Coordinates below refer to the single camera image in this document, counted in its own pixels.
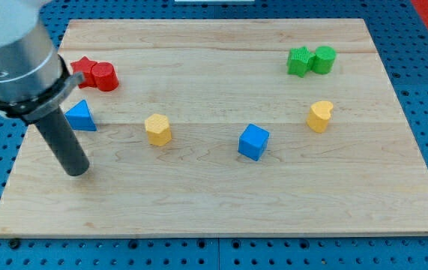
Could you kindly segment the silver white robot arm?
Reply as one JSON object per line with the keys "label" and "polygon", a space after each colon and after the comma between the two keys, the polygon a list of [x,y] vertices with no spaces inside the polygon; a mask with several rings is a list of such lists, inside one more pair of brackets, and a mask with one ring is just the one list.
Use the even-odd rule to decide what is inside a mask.
{"label": "silver white robot arm", "polygon": [[50,0],[0,0],[0,114],[36,122],[83,82],[71,74],[40,18]]}

